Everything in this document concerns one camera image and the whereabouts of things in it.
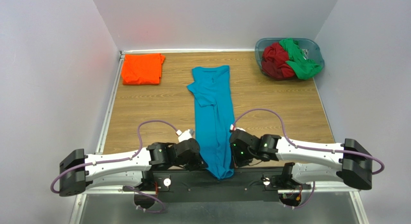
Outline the blue t shirt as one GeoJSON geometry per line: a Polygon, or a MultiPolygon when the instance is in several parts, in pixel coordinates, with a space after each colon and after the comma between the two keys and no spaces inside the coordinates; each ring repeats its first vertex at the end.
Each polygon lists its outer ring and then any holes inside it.
{"type": "Polygon", "coordinates": [[[217,179],[233,176],[229,143],[234,123],[230,90],[230,67],[196,67],[187,89],[194,97],[195,138],[207,170],[217,179]]]}

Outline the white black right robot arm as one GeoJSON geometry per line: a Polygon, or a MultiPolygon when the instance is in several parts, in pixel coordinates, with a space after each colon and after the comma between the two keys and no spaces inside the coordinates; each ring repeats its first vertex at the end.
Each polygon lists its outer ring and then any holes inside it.
{"type": "Polygon", "coordinates": [[[229,143],[238,168],[253,159],[286,162],[280,175],[263,176],[266,187],[293,189],[311,182],[342,182],[358,190],[372,188],[371,155],[353,139],[321,144],[272,134],[257,137],[238,128],[231,132],[229,143]]]}

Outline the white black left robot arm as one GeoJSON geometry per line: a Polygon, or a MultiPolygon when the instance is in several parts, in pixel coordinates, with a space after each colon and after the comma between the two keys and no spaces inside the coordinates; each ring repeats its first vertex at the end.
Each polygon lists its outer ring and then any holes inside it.
{"type": "Polygon", "coordinates": [[[149,172],[171,167],[195,171],[208,165],[200,155],[199,143],[193,138],[179,143],[155,142],[119,154],[85,154],[84,149],[76,149],[60,162],[60,174],[54,180],[59,183],[59,189],[51,185],[51,190],[67,197],[101,186],[138,187],[151,183],[146,177],[149,172]]]}

